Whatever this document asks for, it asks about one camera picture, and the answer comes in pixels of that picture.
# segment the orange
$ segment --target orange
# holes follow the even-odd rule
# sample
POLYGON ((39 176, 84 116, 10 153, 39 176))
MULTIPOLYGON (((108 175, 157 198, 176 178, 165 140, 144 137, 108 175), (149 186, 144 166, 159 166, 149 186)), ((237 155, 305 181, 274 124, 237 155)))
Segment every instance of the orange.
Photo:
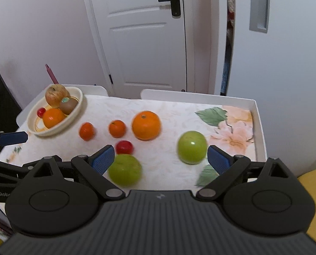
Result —
POLYGON ((59 122, 63 121, 66 115, 58 108, 51 108, 47 110, 42 117, 43 123, 46 128, 52 128, 59 122))
POLYGON ((120 138, 126 133, 126 125, 123 121, 114 120, 111 121, 110 125, 108 126, 108 131, 114 138, 120 138))
POLYGON ((80 127, 79 135, 85 141, 93 139, 95 135, 94 126, 91 123, 84 123, 80 127))
POLYGON ((139 140, 152 140, 161 130, 158 115, 152 111, 143 111, 137 114, 132 122, 132 131, 139 140))

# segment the door hinge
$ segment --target door hinge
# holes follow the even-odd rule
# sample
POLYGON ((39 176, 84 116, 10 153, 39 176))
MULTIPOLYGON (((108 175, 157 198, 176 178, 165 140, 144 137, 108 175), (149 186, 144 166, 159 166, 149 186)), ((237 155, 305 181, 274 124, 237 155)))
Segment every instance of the door hinge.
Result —
POLYGON ((110 76, 111 84, 114 84, 114 83, 113 83, 113 80, 112 80, 112 76, 111 76, 111 75, 109 75, 109 76, 110 76))

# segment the green apple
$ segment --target green apple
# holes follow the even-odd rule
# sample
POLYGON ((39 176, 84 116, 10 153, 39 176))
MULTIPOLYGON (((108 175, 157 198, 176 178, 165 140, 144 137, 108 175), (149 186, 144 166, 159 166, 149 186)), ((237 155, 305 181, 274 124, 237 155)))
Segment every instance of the green apple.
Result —
POLYGON ((134 156, 118 154, 108 168, 108 174, 114 183, 128 187, 140 180, 142 167, 134 156))
POLYGON ((185 132, 178 141, 177 151, 181 161, 187 164, 198 164, 206 156, 208 143, 198 131, 185 132))

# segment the metal screw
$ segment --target metal screw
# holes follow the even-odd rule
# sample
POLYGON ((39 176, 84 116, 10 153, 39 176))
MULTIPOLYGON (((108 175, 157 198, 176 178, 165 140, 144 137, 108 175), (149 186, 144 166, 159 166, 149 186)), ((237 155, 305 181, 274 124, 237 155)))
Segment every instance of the metal screw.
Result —
POLYGON ((202 197, 214 197, 216 195, 216 191, 209 189, 209 188, 204 188, 199 190, 198 192, 202 197))
POLYGON ((106 195, 108 197, 120 197, 123 194, 123 191, 120 189, 108 189, 106 195))

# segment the white cabinet door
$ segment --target white cabinet door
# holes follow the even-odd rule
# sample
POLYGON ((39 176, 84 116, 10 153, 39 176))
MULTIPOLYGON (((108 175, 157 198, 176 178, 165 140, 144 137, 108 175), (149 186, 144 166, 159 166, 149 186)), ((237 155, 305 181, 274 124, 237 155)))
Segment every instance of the white cabinet door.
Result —
POLYGON ((236 0, 228 95, 255 99, 268 156, 300 175, 316 159, 316 0, 270 0, 268 32, 236 0))
POLYGON ((173 17, 170 2, 92 0, 115 94, 140 98, 145 88, 186 90, 183 4, 173 17))

